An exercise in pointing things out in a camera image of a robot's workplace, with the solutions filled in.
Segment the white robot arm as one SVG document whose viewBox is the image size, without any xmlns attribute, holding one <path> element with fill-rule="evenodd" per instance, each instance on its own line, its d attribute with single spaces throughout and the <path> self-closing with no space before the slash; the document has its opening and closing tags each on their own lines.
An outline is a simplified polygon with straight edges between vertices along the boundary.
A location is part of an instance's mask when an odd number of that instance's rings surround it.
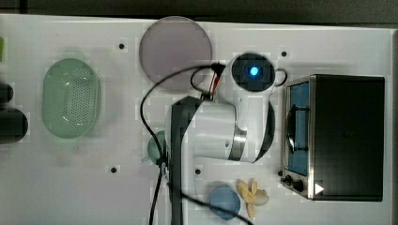
<svg viewBox="0 0 398 225">
<path fill-rule="evenodd" d="M 196 196 L 195 157 L 254 163 L 270 148 L 275 116 L 269 99 L 275 68 L 264 56 L 245 52 L 222 70 L 215 97 L 184 97 L 166 119 L 171 225 L 188 225 L 188 201 Z"/>
</svg>

